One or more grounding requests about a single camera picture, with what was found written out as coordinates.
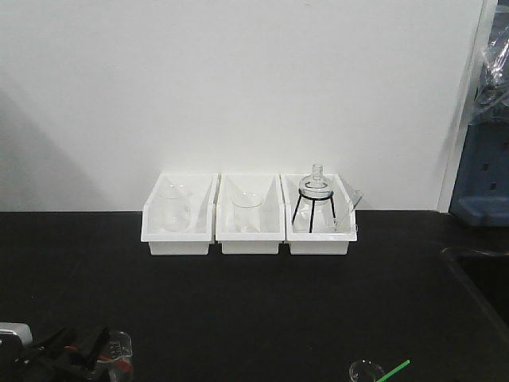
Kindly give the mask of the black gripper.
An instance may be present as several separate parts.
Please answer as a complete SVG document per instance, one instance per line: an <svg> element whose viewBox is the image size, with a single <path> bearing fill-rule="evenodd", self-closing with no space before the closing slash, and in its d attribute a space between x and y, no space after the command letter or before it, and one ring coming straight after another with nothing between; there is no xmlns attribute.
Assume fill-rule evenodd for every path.
<svg viewBox="0 0 509 382"><path fill-rule="evenodd" d="M36 351L22 356L23 345L17 337L1 338L1 381L85 381L82 368L94 368L110 335L106 325L65 328L61 334L59 358Z"/></svg>

